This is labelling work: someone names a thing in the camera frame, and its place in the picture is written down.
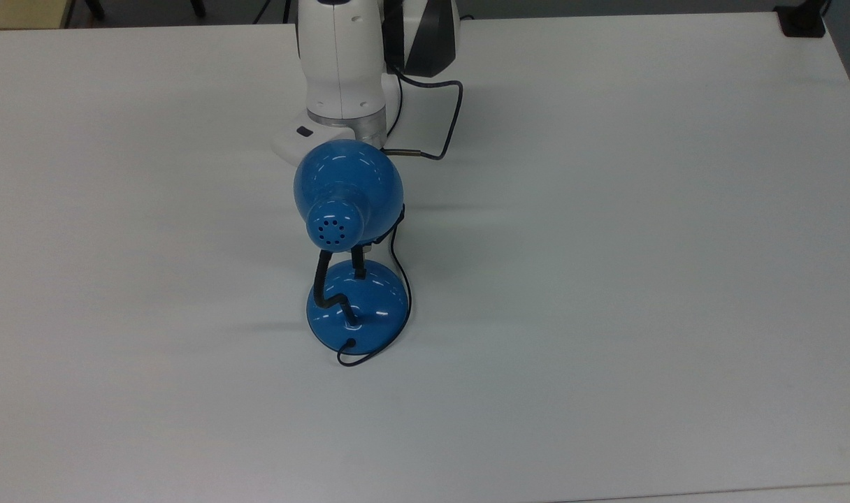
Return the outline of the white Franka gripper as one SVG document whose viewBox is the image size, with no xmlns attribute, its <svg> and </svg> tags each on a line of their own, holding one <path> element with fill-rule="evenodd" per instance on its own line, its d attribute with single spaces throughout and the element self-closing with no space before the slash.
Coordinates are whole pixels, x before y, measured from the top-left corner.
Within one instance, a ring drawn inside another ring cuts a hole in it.
<svg viewBox="0 0 850 503">
<path fill-rule="evenodd" d="M 384 147 L 390 126 L 399 118 L 402 90 L 396 78 L 383 78 L 382 89 L 386 106 L 367 117 L 332 119 L 318 117 L 309 110 L 300 112 L 275 135 L 272 141 L 274 152 L 289 165 L 297 166 L 310 150 L 327 141 L 358 140 L 373 147 Z M 351 249 L 355 279 L 366 278 L 365 254 L 364 246 L 354 246 Z"/>
</svg>

